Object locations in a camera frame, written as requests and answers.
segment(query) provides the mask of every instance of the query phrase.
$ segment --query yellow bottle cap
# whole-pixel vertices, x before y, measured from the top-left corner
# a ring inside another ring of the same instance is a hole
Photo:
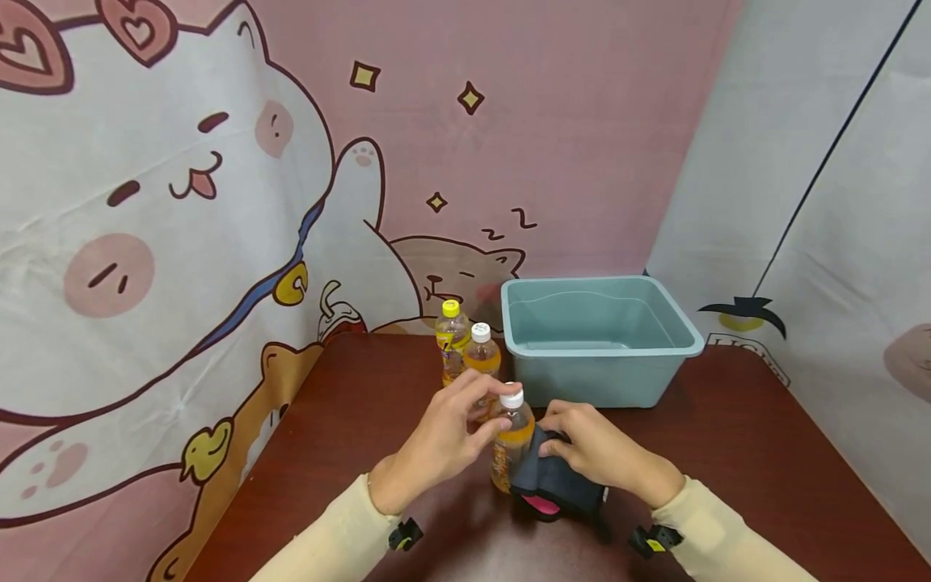
[[[447,299],[443,302],[443,317],[454,318],[459,315],[459,302],[455,299]]]

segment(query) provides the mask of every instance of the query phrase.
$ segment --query tongue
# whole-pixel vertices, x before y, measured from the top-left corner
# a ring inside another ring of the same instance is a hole
[[[217,187],[210,174],[191,170],[191,189],[210,200],[217,196]]]

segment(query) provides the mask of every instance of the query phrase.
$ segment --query hand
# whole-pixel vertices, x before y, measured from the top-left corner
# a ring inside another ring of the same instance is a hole
[[[544,442],[541,456],[560,456],[590,480],[630,491],[653,509],[672,501],[685,486],[672,463],[634,442],[590,404],[553,400],[538,424],[572,440]]]
[[[502,384],[488,374],[466,370],[433,395],[420,424],[400,450],[369,475],[371,501],[383,515],[399,515],[419,494],[475,462],[510,421],[493,418],[468,434],[472,405],[488,394],[514,394],[520,384]]]

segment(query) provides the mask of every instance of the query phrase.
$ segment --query black bird illustration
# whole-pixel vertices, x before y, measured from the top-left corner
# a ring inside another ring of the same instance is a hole
[[[786,324],[782,322],[778,315],[766,308],[772,301],[772,299],[766,299],[765,297],[735,297],[732,305],[705,305],[698,311],[720,313],[718,321],[728,330],[735,332],[749,332],[759,328],[764,322],[768,322],[779,330],[782,339],[788,339],[786,337]]]

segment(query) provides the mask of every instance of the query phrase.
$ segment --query sparkle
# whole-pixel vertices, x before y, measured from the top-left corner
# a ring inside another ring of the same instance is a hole
[[[378,75],[381,71],[382,70],[378,67],[356,61],[352,66],[352,75],[349,77],[349,85],[355,88],[364,88],[374,93],[375,81],[378,80]]]
[[[449,204],[439,192],[434,192],[433,196],[426,201],[426,205],[429,206],[436,214],[439,214],[440,210],[443,210],[443,207]]]
[[[485,96],[472,86],[472,81],[466,81],[465,90],[463,90],[456,100],[465,108],[466,113],[474,115],[476,110],[479,109],[479,105],[485,101]]]

